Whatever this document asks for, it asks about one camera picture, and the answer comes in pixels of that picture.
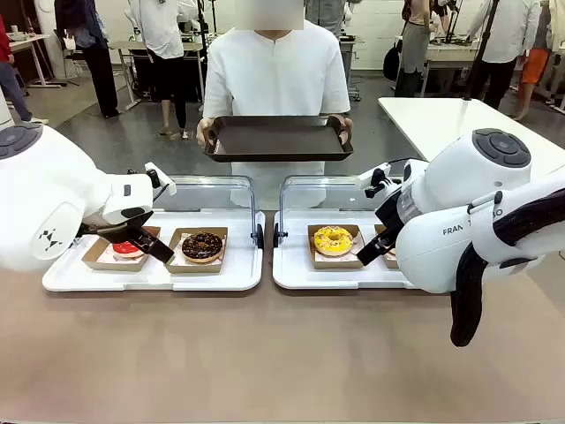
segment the red shirt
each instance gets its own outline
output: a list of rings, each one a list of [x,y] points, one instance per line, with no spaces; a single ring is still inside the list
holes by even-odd
[[[0,15],[0,62],[8,62],[9,55],[11,55],[10,40],[8,40],[4,20]]]

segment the yellow donut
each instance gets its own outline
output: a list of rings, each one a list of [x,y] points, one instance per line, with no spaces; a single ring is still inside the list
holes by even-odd
[[[326,256],[342,256],[353,247],[353,236],[342,227],[323,227],[314,234],[314,245]]]

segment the black tray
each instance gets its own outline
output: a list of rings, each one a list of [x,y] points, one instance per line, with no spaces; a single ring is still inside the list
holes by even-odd
[[[205,138],[204,153],[221,163],[337,162],[353,153],[337,117],[218,117]]]

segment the orange shorts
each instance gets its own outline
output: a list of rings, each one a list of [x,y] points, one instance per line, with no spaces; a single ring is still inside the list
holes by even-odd
[[[543,49],[532,49],[522,70],[523,84],[538,84],[541,74],[546,69],[549,52]]]

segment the chocolate donut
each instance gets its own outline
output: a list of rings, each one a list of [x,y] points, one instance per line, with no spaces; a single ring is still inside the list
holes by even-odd
[[[190,262],[208,263],[215,261],[222,251],[222,239],[210,232],[192,234],[183,242],[183,254]]]

